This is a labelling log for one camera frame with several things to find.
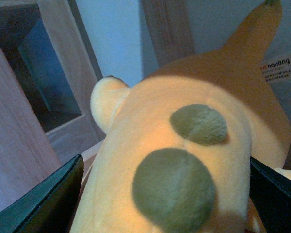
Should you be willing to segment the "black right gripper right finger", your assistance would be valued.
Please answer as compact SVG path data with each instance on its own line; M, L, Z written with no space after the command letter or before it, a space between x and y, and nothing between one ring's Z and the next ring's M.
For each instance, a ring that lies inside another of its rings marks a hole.
M268 233L291 233L291 180L250 158L250 198Z

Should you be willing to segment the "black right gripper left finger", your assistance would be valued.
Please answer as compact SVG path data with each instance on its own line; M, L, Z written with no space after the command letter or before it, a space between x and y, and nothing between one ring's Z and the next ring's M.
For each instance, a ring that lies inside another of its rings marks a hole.
M0 212L0 233L65 233L84 172L78 154Z

